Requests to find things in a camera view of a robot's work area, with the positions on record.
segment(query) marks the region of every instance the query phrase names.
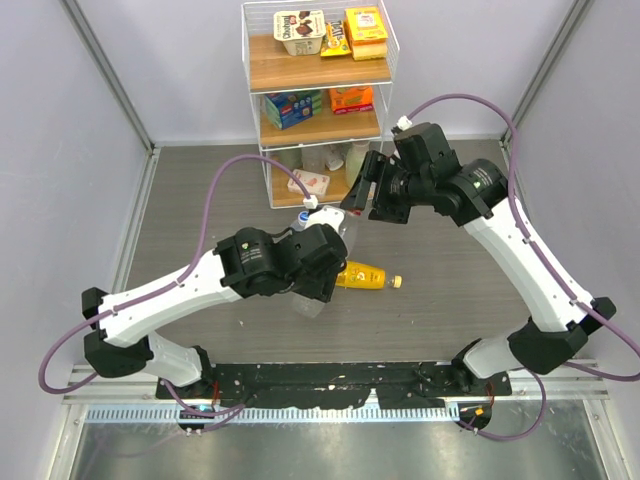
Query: yellow bottle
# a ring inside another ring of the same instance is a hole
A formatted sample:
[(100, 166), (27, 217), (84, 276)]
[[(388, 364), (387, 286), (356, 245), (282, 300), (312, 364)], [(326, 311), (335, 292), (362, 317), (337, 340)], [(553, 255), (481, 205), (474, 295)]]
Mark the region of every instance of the yellow bottle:
[(400, 288), (402, 277), (395, 275), (387, 280), (386, 272), (371, 265), (347, 261), (347, 268), (338, 274), (336, 286), (380, 290), (385, 287)]

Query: shelf tier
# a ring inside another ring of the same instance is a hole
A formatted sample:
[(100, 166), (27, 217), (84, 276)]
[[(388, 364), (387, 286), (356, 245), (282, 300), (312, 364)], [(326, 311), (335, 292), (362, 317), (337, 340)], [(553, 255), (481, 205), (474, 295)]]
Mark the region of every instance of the shelf tier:
[(293, 127), (279, 130), (264, 112), (260, 116), (262, 147), (339, 142), (379, 136), (380, 126), (375, 110), (334, 115), (326, 94), (323, 95), (322, 112)]
[(387, 60), (291, 56), (273, 35), (249, 37), (251, 93), (391, 82)]
[[(318, 197), (320, 203), (337, 203), (342, 201), (350, 190), (347, 186), (344, 166), (334, 172), (326, 170), (324, 175), (331, 177), (331, 182), (329, 183), (329, 188), (327, 188), (327, 194), (324, 197)], [(287, 190), (288, 181), (289, 177), (286, 173), (277, 168), (271, 169), (271, 206), (273, 208), (302, 206), (303, 195), (291, 193)]]

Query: white cable connector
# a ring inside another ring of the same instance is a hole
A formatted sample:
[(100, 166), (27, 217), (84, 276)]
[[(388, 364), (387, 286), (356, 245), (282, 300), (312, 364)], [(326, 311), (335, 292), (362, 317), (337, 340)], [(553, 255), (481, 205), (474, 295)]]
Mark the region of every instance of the white cable connector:
[(307, 210), (313, 210), (314, 208), (318, 208), (318, 197), (315, 195), (311, 195), (309, 198), (305, 197), (302, 203)]
[(403, 115), (402, 117), (400, 117), (400, 119), (398, 120), (398, 123), (396, 124), (396, 126), (402, 131), (405, 131), (408, 128), (411, 128), (412, 125), (413, 123), (411, 122), (411, 120), (407, 118), (406, 115)]

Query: white wall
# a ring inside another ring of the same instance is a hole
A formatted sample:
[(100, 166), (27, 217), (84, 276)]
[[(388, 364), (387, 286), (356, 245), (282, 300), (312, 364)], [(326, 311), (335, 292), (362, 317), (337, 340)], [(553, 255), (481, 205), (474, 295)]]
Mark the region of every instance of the white wall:
[(82, 321), (81, 291), (111, 285), (144, 151), (57, 1), (0, 2), (0, 72), (0, 476), (32, 480), (60, 412), (39, 362)]
[[(241, 62), (242, 3), (80, 1), (155, 141), (255, 139)], [(571, 3), (387, 0), (401, 48), (392, 117), (452, 91), (513, 111)], [(436, 106), (424, 118), (449, 134), (504, 131), (497, 117), (465, 103)]]
[[(522, 127), (520, 181), (536, 226), (567, 269), (618, 307), (640, 342), (640, 4), (594, 2)], [(586, 347), (605, 371), (640, 360), (607, 331)], [(608, 382), (640, 478), (637, 383)]]

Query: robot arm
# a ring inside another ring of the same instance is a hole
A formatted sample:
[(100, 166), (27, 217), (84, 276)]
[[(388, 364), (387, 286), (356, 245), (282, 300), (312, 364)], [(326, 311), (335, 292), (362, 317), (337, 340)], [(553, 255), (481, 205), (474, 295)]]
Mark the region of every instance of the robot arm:
[[(185, 395), (198, 395), (210, 386), (210, 362), (200, 347), (185, 348), (155, 333), (167, 323), (197, 310), (254, 295), (295, 292), (328, 302), (337, 274), (346, 266), (345, 213), (325, 206), (310, 215), (301, 232), (271, 235), (243, 228), (205, 253), (181, 283), (186, 267), (146, 285), (108, 295), (98, 289), (83, 293), (86, 318), (106, 311), (84, 339), (85, 358), (96, 372), (116, 378), (146, 372), (166, 378)], [(176, 283), (161, 295), (127, 305), (159, 288)]]
[(527, 243), (535, 241), (553, 269), (572, 285), (578, 300), (593, 305), (605, 318), (615, 313), (611, 301), (594, 299), (571, 278), (530, 226), (516, 200), (533, 235), (529, 240), (523, 237), (508, 204), (507, 179), (496, 165), (477, 159), (461, 166), (436, 124), (423, 123), (395, 133), (396, 154), (386, 157), (369, 152), (341, 207), (363, 210), (372, 183), (376, 188), (369, 219), (404, 224), (413, 206), (433, 206), (485, 247), (531, 312), (520, 330), (476, 340), (458, 354), (452, 363), (459, 367), (461, 387), (523, 366), (546, 374), (572, 358), (601, 325), (585, 316), (557, 285)]

